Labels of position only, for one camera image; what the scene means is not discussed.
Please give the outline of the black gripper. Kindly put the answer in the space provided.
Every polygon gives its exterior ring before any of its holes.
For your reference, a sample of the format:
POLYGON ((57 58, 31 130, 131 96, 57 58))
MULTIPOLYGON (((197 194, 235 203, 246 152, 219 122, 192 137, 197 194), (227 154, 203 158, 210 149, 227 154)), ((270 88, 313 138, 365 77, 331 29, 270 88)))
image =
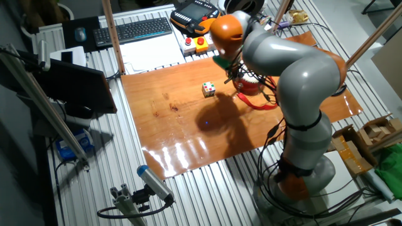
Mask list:
POLYGON ((225 82, 238 81, 240 78, 243 78, 242 66, 243 64, 240 60, 230 62, 229 66, 225 69, 227 76, 225 82))

